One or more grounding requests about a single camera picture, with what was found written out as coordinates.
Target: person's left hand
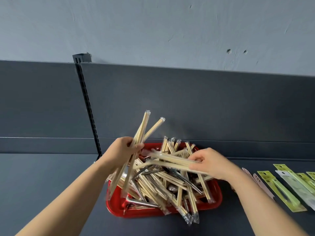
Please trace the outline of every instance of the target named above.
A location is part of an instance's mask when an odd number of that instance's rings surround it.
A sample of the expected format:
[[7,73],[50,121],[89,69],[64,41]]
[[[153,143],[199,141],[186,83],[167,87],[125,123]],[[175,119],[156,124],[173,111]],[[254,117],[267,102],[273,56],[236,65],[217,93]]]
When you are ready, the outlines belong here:
[[132,137],[117,138],[98,161],[106,165],[110,164],[112,171],[123,166],[129,161],[133,153],[140,151],[144,147],[143,143],[129,147],[128,145],[132,142],[132,139]]

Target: forearm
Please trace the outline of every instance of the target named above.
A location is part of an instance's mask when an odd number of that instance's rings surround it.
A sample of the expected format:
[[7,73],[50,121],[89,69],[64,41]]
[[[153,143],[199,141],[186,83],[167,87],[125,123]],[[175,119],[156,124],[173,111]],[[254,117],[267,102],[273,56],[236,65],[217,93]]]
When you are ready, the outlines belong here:
[[235,169],[228,182],[235,189],[256,236],[307,235],[246,173]]
[[79,235],[111,170],[91,165],[17,235]]

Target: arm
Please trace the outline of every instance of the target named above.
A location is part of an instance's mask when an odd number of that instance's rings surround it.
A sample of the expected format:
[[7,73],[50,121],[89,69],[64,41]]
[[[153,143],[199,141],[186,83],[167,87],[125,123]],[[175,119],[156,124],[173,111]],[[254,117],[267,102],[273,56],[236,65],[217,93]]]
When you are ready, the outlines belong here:
[[130,137],[116,139],[97,162],[86,169],[17,236],[79,235],[108,175],[144,146],[141,143],[128,147],[131,141]]
[[220,153],[208,148],[195,152],[189,159],[202,162],[191,164],[192,170],[208,172],[233,186],[256,236],[307,236],[245,172]]

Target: hand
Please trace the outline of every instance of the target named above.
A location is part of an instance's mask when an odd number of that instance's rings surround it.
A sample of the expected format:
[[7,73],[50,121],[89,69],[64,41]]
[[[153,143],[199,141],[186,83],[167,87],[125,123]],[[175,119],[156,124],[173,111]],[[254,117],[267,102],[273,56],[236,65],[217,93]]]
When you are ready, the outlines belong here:
[[133,153],[140,151],[144,147],[143,143],[129,147],[128,145],[132,142],[132,139],[131,137],[117,138],[97,162],[100,161],[105,165],[110,164],[111,171],[114,172],[116,168],[123,166],[129,161]]
[[207,172],[216,179],[229,181],[229,176],[239,170],[238,166],[212,148],[196,151],[188,159],[201,162],[191,164],[189,169]]

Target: red basket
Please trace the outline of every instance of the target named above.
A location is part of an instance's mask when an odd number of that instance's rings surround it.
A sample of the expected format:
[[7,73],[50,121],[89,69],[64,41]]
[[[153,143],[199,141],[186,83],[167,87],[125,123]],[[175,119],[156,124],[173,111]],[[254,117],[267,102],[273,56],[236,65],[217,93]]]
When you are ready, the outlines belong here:
[[[161,143],[146,143],[144,149],[151,150],[152,148],[159,150],[161,147]],[[186,147],[185,143],[181,143],[179,149],[183,149]],[[198,210],[211,210],[220,206],[222,203],[222,192],[221,189],[215,179],[207,181],[209,189],[212,193],[212,196],[215,200],[215,203],[198,203]],[[117,217],[124,218],[137,218],[137,217],[151,217],[151,216],[163,216],[163,212],[160,209],[150,208],[150,209],[127,209],[124,208],[124,203],[126,201],[125,198],[120,198],[121,189],[117,186],[111,199],[106,201],[106,206],[109,212]],[[177,210],[170,206],[168,210],[171,213],[178,213]]]

